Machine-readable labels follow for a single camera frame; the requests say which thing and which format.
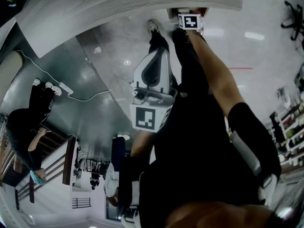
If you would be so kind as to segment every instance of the hand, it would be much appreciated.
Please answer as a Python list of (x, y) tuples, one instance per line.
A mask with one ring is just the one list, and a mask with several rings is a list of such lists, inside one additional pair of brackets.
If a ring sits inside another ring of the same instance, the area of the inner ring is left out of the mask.
[(44, 127), (40, 127), (39, 128), (39, 131), (38, 131), (38, 134), (42, 137), (44, 136), (46, 133), (49, 133), (51, 131), (47, 131)]

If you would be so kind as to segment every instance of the ceiling light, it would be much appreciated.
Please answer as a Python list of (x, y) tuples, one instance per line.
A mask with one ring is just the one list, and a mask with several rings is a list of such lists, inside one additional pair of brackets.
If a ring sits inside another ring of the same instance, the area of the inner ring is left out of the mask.
[(123, 64), (125, 64), (126, 66), (130, 66), (131, 65), (131, 61), (129, 59), (126, 59)]
[(291, 207), (286, 207), (278, 212), (278, 217), (281, 219), (286, 218), (293, 212), (293, 209)]
[(101, 52), (102, 52), (102, 50), (101, 50), (100, 47), (96, 47), (95, 50), (94, 50), (94, 54), (101, 53)]
[(265, 36), (257, 34), (257, 33), (253, 33), (253, 32), (246, 32), (245, 37), (249, 38), (249, 39), (255, 39), (255, 40), (264, 40), (265, 39)]

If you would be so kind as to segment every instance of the shelf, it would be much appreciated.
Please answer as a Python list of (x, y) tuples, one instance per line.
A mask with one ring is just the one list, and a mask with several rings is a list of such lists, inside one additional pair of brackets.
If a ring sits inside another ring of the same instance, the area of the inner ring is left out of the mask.
[(294, 113), (299, 108), (300, 108), (300, 104), (294, 106), (285, 116), (281, 118), (281, 121), (284, 122), (292, 113)]
[(298, 143), (296, 146), (291, 147), (290, 151), (296, 150), (296, 149), (301, 149), (304, 147), (304, 140), (302, 140), (300, 143)]
[(303, 129), (301, 129), (299, 132), (297, 132), (296, 134), (294, 134), (293, 136), (291, 136), (290, 138), (289, 138), (289, 140), (293, 140), (293, 139), (295, 139), (297, 136), (299, 136), (301, 133), (303, 133), (304, 132), (304, 128)]
[(299, 125), (299, 123), (297, 121), (295, 121), (293, 124), (291, 124), (289, 127), (287, 127), (286, 129), (284, 129), (285, 132), (288, 132), (290, 129), (296, 127), (297, 125)]
[(287, 161), (281, 162), (281, 165), (288, 164), (288, 163), (290, 163), (290, 162), (292, 162), (292, 161), (294, 161), (294, 160), (296, 160), (296, 159), (299, 159), (299, 158), (302, 157), (302, 156), (304, 156), (304, 153), (301, 153), (301, 154), (299, 154), (299, 155), (297, 155), (297, 156), (295, 156), (295, 157), (293, 157), (293, 158), (290, 158), (290, 159), (288, 159)]
[(304, 114), (304, 111), (302, 111), (298, 116), (296, 116), (296, 117), (294, 118), (294, 120), (293, 120), (293, 123), (292, 123), (289, 127), (284, 128), (284, 131), (287, 132), (287, 131), (290, 130), (291, 128), (297, 126), (297, 125), (299, 124), (298, 121), (297, 121), (297, 119), (298, 119), (300, 116), (302, 116), (303, 114)]

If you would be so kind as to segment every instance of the shoe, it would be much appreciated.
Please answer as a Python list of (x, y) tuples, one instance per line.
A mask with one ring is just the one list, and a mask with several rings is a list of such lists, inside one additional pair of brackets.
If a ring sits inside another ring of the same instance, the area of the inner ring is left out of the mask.
[(59, 87), (54, 86), (51, 82), (46, 82), (46, 88), (51, 88), (55, 95), (61, 96), (62, 91)]
[(41, 83), (41, 81), (38, 78), (35, 78), (33, 85), (38, 86)]
[(149, 20), (147, 22), (146, 26), (147, 26), (147, 30), (148, 30), (150, 36), (152, 36), (152, 33), (160, 34), (160, 29), (159, 29), (157, 21), (155, 19)]
[(126, 134), (118, 134), (118, 135), (117, 135), (117, 138), (120, 138), (120, 137), (123, 137), (125, 141), (127, 141), (127, 140), (130, 139), (130, 136), (129, 136), (129, 135), (126, 135)]

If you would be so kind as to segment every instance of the man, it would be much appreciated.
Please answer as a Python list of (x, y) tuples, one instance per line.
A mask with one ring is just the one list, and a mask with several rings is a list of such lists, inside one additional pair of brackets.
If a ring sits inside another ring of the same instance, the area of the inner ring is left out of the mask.
[(91, 173), (90, 184), (92, 185), (92, 190), (95, 190), (96, 186), (98, 186), (100, 183), (99, 168), (100, 168), (100, 165), (96, 165), (95, 167), (93, 167), (93, 170)]
[(40, 128), (37, 134), (32, 131), (39, 126), (49, 113), (49, 105), (55, 95), (61, 95), (61, 89), (51, 82), (46, 82), (45, 91), (42, 90), (40, 80), (35, 79), (29, 99), (29, 106), (25, 109), (13, 111), (7, 121), (7, 136), (17, 157), (30, 170), (33, 181), (37, 184), (46, 182), (46, 173), (41, 168), (41, 149), (37, 144), (48, 131)]
[(105, 175), (104, 192), (110, 204), (114, 207), (118, 205), (118, 186), (119, 172), (126, 154), (125, 141), (129, 140), (130, 136), (126, 134), (118, 134), (112, 139), (111, 163)]
[[(150, 20), (147, 27), (152, 36), (149, 52), (160, 47), (169, 51), (157, 23)], [(262, 170), (278, 179), (281, 167), (270, 135), (244, 102), (226, 65), (199, 33), (177, 29), (172, 40), (182, 66), (180, 94), (158, 133), (138, 132), (119, 177), (120, 210), (123, 202), (131, 203), (126, 193), (140, 175), (142, 228), (274, 224), (276, 216), (258, 197), (260, 181), (229, 141), (224, 116), (257, 156)], [(156, 161), (149, 165), (153, 146)]]

